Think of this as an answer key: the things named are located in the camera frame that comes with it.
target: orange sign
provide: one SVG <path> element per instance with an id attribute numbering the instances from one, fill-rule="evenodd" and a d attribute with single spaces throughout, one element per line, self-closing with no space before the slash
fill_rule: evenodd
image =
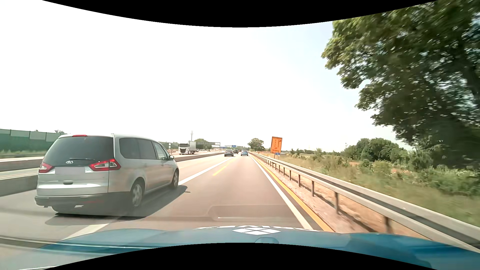
<path id="1" fill-rule="evenodd" d="M 270 146 L 270 153 L 281 153 L 282 152 L 282 138 L 272 137 L 272 144 Z"/>

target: sky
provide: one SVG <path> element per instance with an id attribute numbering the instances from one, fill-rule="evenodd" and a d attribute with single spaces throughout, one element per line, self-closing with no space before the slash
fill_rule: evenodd
<path id="1" fill-rule="evenodd" d="M 0 2 L 0 128 L 341 151 L 399 143 L 321 54 L 332 23 L 221 28 Z"/>

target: tire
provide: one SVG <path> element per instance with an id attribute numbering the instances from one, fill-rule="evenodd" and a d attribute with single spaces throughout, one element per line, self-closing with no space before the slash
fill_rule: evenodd
<path id="1" fill-rule="evenodd" d="M 175 171 L 175 173 L 173 173 L 172 183 L 170 183 L 168 187 L 170 189 L 175 189 L 178 186 L 179 186 L 179 171 Z"/>
<path id="2" fill-rule="evenodd" d="M 52 208 L 59 214 L 71 214 L 75 209 L 75 205 L 52 206 Z"/>
<path id="3" fill-rule="evenodd" d="M 132 185 L 132 189 L 130 190 L 130 201 L 128 202 L 128 206 L 130 210 L 134 210 L 139 208 L 142 205 L 142 201 L 144 198 L 144 187 L 141 181 L 135 181 Z"/>

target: white truck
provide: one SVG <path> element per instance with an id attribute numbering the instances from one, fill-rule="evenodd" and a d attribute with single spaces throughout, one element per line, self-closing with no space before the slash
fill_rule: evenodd
<path id="1" fill-rule="evenodd" d="M 194 141 L 188 141 L 186 143 L 179 144 L 180 155 L 191 155 L 197 151 L 197 143 Z"/>

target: yellow lane marking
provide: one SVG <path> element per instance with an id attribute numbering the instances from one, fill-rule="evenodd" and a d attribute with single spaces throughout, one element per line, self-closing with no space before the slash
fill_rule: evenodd
<path id="1" fill-rule="evenodd" d="M 217 175 L 219 172 L 221 172 L 223 169 L 225 169 L 230 163 L 232 163 L 234 159 L 230 159 L 229 161 L 227 161 L 227 164 L 225 166 L 223 166 L 220 170 L 216 171 L 213 176 Z"/>
<path id="2" fill-rule="evenodd" d="M 263 161 L 256 157 L 253 158 L 256 159 L 258 164 L 260 164 L 260 166 L 262 166 L 270 175 L 272 175 L 275 181 L 282 186 L 282 188 L 300 205 L 300 207 L 302 207 L 303 210 L 305 210 L 305 212 L 307 212 L 307 214 L 318 224 L 318 226 L 320 226 L 320 228 L 322 228 L 322 230 L 326 232 L 335 232 L 330 226 L 328 226 L 327 223 L 325 223 L 325 221 L 315 214 L 315 212 L 308 207 L 308 205 L 306 205 L 295 193 L 293 193 L 293 191 L 291 191 L 290 188 L 287 187 L 272 171 L 270 171 L 270 169 L 263 165 Z"/>
<path id="3" fill-rule="evenodd" d="M 216 171 L 216 173 L 213 174 L 213 176 L 217 175 L 219 172 L 221 172 L 223 169 L 225 169 L 227 165 L 223 166 L 220 170 Z"/>

